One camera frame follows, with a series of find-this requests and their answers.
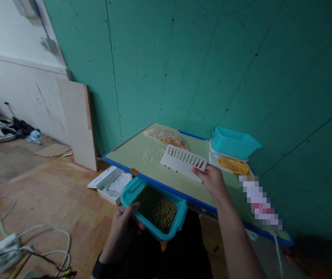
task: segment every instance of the grain pile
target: grain pile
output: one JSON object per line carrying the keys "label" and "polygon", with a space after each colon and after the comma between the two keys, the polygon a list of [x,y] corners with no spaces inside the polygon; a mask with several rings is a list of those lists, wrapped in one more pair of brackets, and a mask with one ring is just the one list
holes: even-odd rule
{"label": "grain pile", "polygon": [[139,202],[138,212],[161,232],[168,234],[176,214],[176,205],[149,185],[140,192],[133,203]]}
{"label": "grain pile", "polygon": [[164,149],[150,149],[148,148],[143,155],[143,162],[146,165],[150,165],[152,163],[158,163],[161,161],[163,154],[165,153]]}
{"label": "grain pile", "polygon": [[182,139],[179,134],[173,131],[156,128],[145,131],[143,134],[148,138],[154,139],[158,143],[162,143],[164,145],[171,144],[186,151],[190,151],[188,144]]}

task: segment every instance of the teal box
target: teal box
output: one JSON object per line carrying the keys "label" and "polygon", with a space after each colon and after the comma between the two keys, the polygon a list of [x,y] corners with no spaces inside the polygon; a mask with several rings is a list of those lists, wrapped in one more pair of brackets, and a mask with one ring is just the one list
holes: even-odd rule
{"label": "teal box", "polygon": [[248,157],[262,145],[249,134],[216,127],[213,132],[212,148],[218,152],[241,160]]}
{"label": "teal box", "polygon": [[178,231],[181,231],[182,226],[184,224],[186,212],[188,211],[188,206],[186,205],[186,200],[177,197],[165,190],[162,190],[154,185],[149,184],[148,182],[136,177],[132,179],[127,185],[122,195],[120,197],[122,204],[125,207],[128,207],[134,199],[140,194],[140,192],[145,188],[146,185],[151,186],[154,190],[161,193],[165,196],[169,201],[173,202],[177,209],[174,221],[172,222],[170,231],[168,234],[164,234],[161,232],[155,225],[153,225],[148,219],[146,219],[139,212],[135,212],[134,216],[144,224],[144,226],[150,231],[150,233],[158,240],[158,241],[170,241],[174,238],[175,234]]}

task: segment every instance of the plastic bottle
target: plastic bottle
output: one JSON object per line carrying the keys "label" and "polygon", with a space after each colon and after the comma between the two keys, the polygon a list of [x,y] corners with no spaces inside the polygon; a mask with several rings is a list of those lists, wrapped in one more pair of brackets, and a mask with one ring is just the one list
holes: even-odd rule
{"label": "plastic bottle", "polygon": [[38,130],[33,130],[30,135],[28,135],[26,137],[27,141],[32,141],[38,145],[43,145],[43,143],[39,140],[39,138],[41,137],[41,133]]}

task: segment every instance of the person's right hand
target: person's right hand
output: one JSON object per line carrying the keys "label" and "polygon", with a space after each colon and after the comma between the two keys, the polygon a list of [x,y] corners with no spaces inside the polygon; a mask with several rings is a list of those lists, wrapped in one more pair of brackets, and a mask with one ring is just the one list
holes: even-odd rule
{"label": "person's right hand", "polygon": [[215,201],[221,202],[223,199],[229,198],[223,174],[219,168],[207,164],[205,172],[195,167],[192,171],[195,175],[202,179],[203,184]]}

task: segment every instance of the teal wall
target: teal wall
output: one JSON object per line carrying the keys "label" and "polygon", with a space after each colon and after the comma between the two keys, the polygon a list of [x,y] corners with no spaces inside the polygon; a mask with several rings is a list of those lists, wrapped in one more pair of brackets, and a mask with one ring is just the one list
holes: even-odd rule
{"label": "teal wall", "polygon": [[332,239],[332,1],[45,3],[99,154],[151,122],[250,133],[290,232]]}

